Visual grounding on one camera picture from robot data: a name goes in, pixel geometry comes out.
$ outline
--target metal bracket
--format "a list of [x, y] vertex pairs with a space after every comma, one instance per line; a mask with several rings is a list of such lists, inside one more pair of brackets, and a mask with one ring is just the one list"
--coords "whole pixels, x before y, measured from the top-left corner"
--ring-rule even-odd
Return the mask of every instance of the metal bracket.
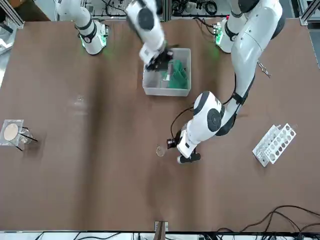
[[307, 21], [303, 21], [301, 16], [299, 17], [299, 20], [300, 20], [301, 26], [308, 26], [308, 22]]
[[167, 221], [155, 221], [154, 222], [154, 231], [156, 232], [157, 231], [157, 228], [159, 226], [159, 223], [164, 223], [164, 226], [165, 226], [165, 231], [166, 232], [169, 232], [169, 224]]
[[316, 12], [316, 10], [320, 7], [320, 0], [313, 0], [309, 6], [306, 8], [304, 13], [300, 18], [300, 23], [302, 26], [308, 25], [308, 19]]
[[104, 29], [105, 29], [105, 32], [104, 32], [105, 45], [107, 45], [108, 37], [109, 37], [109, 34], [110, 34], [110, 27], [105, 24], [104, 25]]
[[168, 222], [167, 221], [155, 221], [154, 222], [154, 237], [153, 240], [166, 240], [166, 232], [168, 232]]

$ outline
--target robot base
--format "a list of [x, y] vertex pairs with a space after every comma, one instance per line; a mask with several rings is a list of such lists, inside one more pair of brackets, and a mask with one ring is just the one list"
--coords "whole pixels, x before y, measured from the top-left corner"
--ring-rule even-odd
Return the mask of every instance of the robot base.
[[101, 22], [94, 21], [96, 24], [96, 34], [92, 38], [91, 42], [86, 42], [86, 39], [80, 37], [82, 46], [85, 48], [88, 54], [96, 55], [107, 45], [107, 39], [109, 36], [109, 27]]

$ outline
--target green indicator light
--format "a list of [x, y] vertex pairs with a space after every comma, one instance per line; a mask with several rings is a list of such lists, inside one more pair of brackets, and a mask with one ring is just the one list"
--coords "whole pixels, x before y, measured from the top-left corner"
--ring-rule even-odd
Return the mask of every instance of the green indicator light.
[[223, 35], [224, 33], [221, 31], [218, 36], [216, 36], [215, 44], [220, 45]]
[[105, 36], [99, 35], [98, 38], [99, 38], [102, 46], [107, 45], [106, 37], [105, 37]]
[[82, 39], [82, 37], [80, 36], [81, 42], [82, 42], [82, 46], [85, 48], [85, 43], [84, 40]]

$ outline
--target metal frame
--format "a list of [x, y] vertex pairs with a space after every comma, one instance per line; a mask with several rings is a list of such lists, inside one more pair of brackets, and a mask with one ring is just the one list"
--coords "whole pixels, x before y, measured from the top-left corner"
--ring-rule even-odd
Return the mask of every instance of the metal frame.
[[[95, 2], [95, 1], [100, 1], [100, 0], [81, 0], [81, 6], [84, 7], [84, 8], [86, 6], [86, 1], [88, 1], [88, 4], [92, 4], [93, 1]], [[166, 22], [166, 18], [167, 18], [167, 1], [168, 0], [163, 0], [163, 14], [162, 14], [162, 17], [160, 19], [161, 22]], [[131, 0], [124, 0], [123, 5], [126, 6], [127, 2], [131, 2]], [[92, 13], [90, 13], [90, 14], [95, 19], [100, 19], [100, 20], [105, 20], [105, 21], [109, 21], [109, 20], [124, 20], [125, 21], [127, 19], [126, 16], [112, 16], [112, 17], [110, 17], [110, 16], [107, 16], [107, 15], [103, 15], [103, 16], [96, 15], [96, 16], [93, 16]]]
[[7, 16], [17, 25], [18, 28], [23, 28], [25, 22], [7, 0], [0, 0], [0, 6], [3, 8]]
[[316, 12], [320, 7], [320, 0], [313, 0], [306, 8], [304, 13], [299, 17], [302, 26], [308, 25], [308, 19]]
[[168, 12], [168, 21], [170, 20], [176, 20], [176, 19], [193, 19], [194, 17], [200, 17], [200, 18], [204, 18], [204, 19], [210, 19], [210, 18], [215, 18], [215, 17], [220, 17], [221, 15], [229, 15], [231, 12], [231, 8], [230, 8], [230, 4], [227, 0], [214, 0], [214, 2], [217, 4], [217, 13], [215, 15], [209, 15], [208, 13], [206, 13], [203, 10], [203, 14], [197, 12], [197, 13], [193, 13], [190, 12], [186, 12], [184, 11], [184, 13], [181, 16], [174, 16], [172, 15], [172, 3], [173, 0], [164, 0], [167, 2], [168, 7], [167, 7], [167, 12]]

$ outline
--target floor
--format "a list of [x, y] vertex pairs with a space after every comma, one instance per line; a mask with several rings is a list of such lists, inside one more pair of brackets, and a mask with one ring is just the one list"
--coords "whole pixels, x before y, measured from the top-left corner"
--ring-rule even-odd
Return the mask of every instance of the floor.
[[320, 28], [311, 28], [309, 29], [309, 33], [313, 45], [314, 54], [320, 68]]
[[[0, 233], [0, 240], [35, 240], [41, 232], [19, 232], [19, 233]], [[107, 238], [115, 233], [81, 233], [79, 236], [77, 232], [47, 232], [43, 234], [39, 240], [77, 240], [85, 239], [94, 239], [94, 237]], [[141, 240], [153, 240], [154, 233], [141, 233]], [[189, 235], [189, 234], [166, 234], [166, 240], [201, 240], [203, 237], [201, 235]], [[256, 239], [254, 235], [241, 235], [241, 236], [232, 236], [226, 235], [221, 237], [221, 240], [260, 240], [259, 236]], [[138, 240], [138, 233], [120, 233], [114, 237], [111, 237], [110, 240]], [[276, 240], [294, 240], [293, 237], [288, 236], [277, 236]], [[305, 237], [304, 240], [313, 240], [312, 238]]]
[[55, 0], [34, 0], [34, 2], [51, 21], [56, 20]]

